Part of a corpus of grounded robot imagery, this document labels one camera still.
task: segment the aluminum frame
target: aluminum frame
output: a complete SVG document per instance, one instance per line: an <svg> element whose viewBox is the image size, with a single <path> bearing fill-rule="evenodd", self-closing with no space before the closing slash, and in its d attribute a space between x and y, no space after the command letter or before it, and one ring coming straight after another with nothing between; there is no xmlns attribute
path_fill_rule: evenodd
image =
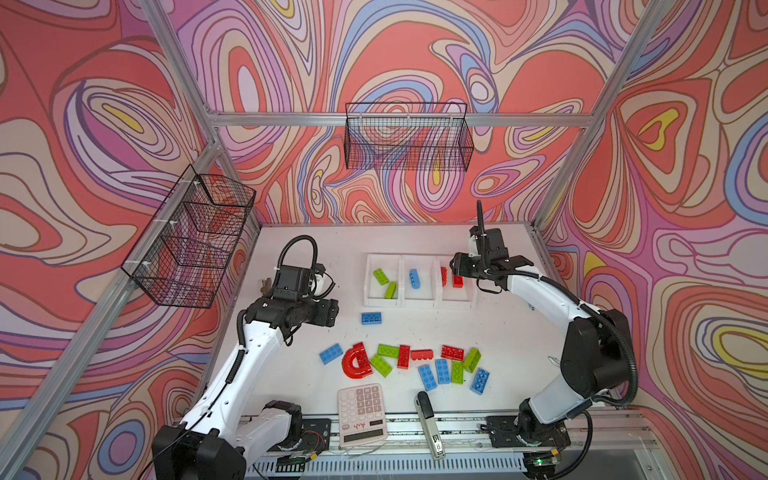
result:
<svg viewBox="0 0 768 480"><path fill-rule="evenodd" d="M171 74L180 85L182 94L190 103L190 108L203 130L208 144L195 161L195 169L200 173L210 170L217 156L222 171L230 178L239 180L240 177L227 149L223 146L218 127L226 126L342 126L345 119L343 114L224 114L212 112L206 104L197 86L190 66L181 51L170 19L162 9L159 0L141 0L141 5L147 14L147 20L157 36L158 44L163 49L171 66ZM619 90L640 57L664 16L671 0L650 0L643 11L637 27L622 51L614 70L608 77L598 102L590 114L467 114L467 123L471 127L506 126L506 127L581 127L578 139L571 152L564 160L557 176L548 188L545 198L534 215L534 230L542 215L554 206L554 202L562 195L568 185L571 174L578 167L581 158L586 153L591 141L601 129L605 115L618 96ZM183 195L173 194L165 206L157 214L158 220L167 219ZM147 229L147 234L139 240L134 248L133 259L140 259L161 231L161 222L156 222ZM83 322L81 328L72 337L67 348L56 361L51 371L38 387L35 394L27 403L19 416L5 433L0 442L0 478L14 478L26 465L38 443L45 436L55 416L59 413L72 389L77 384L88 363L103 342L114 321L125 307L135 283L122 271L118 271L104 295Z"/></svg>
<svg viewBox="0 0 768 480"><path fill-rule="evenodd" d="M570 184L573 174L584 160L592 141L600 133L611 106L621 92L621 87L627 82L632 68L640 59L643 50L656 31L656 27L673 3L674 0L650 0L646 5L637 26L619 55L613 71L608 75L603 91L592 109L594 121L576 138L568 156L563 160L544 198L541 199L541 203L533 214L533 224L536 227L540 227L541 222L555 209L565 189Z"/></svg>
<svg viewBox="0 0 768 480"><path fill-rule="evenodd" d="M194 168L208 171L220 153L219 150L217 144L208 144L195 161ZM189 168L185 174L180 182L191 182L195 175ZM176 206L181 203L186 190L177 188L168 197L145 234L138 240L128 261L141 261L144 258L163 230L164 221L170 218ZM0 442L0 478L16 478L27 465L29 457L48 432L136 288L136 283L122 269L118 269L94 309L3 436Z"/></svg>
<svg viewBox="0 0 768 480"><path fill-rule="evenodd" d="M157 43L165 53L165 58L170 64L170 73L174 77L182 93L187 97L192 113L205 133L209 141L214 141L224 145L217 127L214 127L208 118L208 107L203 94L197 86L197 81L192 74L189 62L184 57L181 50L181 43L176 35L173 25L170 23L168 14L160 5L160 0L141 0L141 7L147 15L147 21L152 27L152 32L157 38ZM237 173L235 164L232 161L229 151L223 147L221 161L218 161L221 171L232 180L242 182Z"/></svg>
<svg viewBox="0 0 768 480"><path fill-rule="evenodd" d="M403 114L376 114L395 117ZM214 127L343 127L344 113L229 113L208 114ZM470 127L589 127L593 114L473 114L465 117Z"/></svg>

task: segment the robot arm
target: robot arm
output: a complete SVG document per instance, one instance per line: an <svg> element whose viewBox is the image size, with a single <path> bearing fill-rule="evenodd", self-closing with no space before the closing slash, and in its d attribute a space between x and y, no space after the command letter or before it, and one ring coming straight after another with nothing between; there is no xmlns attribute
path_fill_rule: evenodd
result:
<svg viewBox="0 0 768 480"><path fill-rule="evenodd" d="M544 390L520 405L518 438L537 445L563 419L572 419L592 405L606 402L626 406L637 392L637 366L627 318L618 310L600 311L578 299L560 283L541 275L521 256L510 257L499 229L485 230L478 201L478 225L470 231L469 253L457 253L454 275L476 279L488 293L507 290L543 313L565 335L560 374ZM495 283L498 291L480 287ZM621 400L600 395L629 381Z"/></svg>
<svg viewBox="0 0 768 480"><path fill-rule="evenodd" d="M288 249L300 240L313 245L309 269L283 265ZM335 283L318 293L325 275L312 237L298 236L283 248L274 287L237 315L237 345L203 397L180 425L163 426L155 436L158 480L243 478L246 458L300 441L301 407L288 402L269 402L256 419L237 426L267 360L283 345L290 346L304 323L331 327L336 322L339 304L326 299Z"/></svg>

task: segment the pink calculator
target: pink calculator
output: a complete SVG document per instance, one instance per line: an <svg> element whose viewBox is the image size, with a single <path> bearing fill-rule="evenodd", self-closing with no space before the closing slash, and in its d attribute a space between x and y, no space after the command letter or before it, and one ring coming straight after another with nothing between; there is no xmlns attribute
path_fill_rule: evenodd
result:
<svg viewBox="0 0 768 480"><path fill-rule="evenodd" d="M378 383L339 390L339 447L385 439L384 395Z"/></svg>

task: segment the black wire basket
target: black wire basket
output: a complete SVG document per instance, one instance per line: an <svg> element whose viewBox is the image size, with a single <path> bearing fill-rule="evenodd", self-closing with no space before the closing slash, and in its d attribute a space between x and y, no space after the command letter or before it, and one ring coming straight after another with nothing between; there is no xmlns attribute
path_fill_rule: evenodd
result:
<svg viewBox="0 0 768 480"><path fill-rule="evenodd" d="M211 308L255 198L223 175L195 175L129 275L157 305Z"/></svg>
<svg viewBox="0 0 768 480"><path fill-rule="evenodd" d="M475 145L460 102L346 104L348 170L467 171Z"/></svg>

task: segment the psychedelic patterned wall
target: psychedelic patterned wall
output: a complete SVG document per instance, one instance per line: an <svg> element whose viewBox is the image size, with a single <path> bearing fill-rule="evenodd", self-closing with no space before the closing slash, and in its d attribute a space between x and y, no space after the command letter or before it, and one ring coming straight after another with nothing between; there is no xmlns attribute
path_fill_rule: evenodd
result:
<svg viewBox="0 0 768 480"><path fill-rule="evenodd" d="M276 128L235 163L262 223L467 221L478 198L490 221L530 220L578 129L489 130L466 173L347 170L343 127Z"/></svg>
<svg viewBox="0 0 768 480"><path fill-rule="evenodd" d="M170 9L216 111L450 101L472 112L592 109L642 2L189 2ZM476 127L467 173L348 172L343 129L221 131L265 223L530 220L576 131Z"/></svg>
<svg viewBox="0 0 768 480"><path fill-rule="evenodd" d="M0 435L204 144L141 12L88 5L0 2ZM253 238L213 309L132 299L22 478L135 473L190 403Z"/></svg>
<svg viewBox="0 0 768 480"><path fill-rule="evenodd" d="M768 5L678 2L544 233L681 478L768 472Z"/></svg>
<svg viewBox="0 0 768 480"><path fill-rule="evenodd" d="M128 304L19 480L137 477L157 430L192 406L256 237L243 232L211 309Z"/></svg>

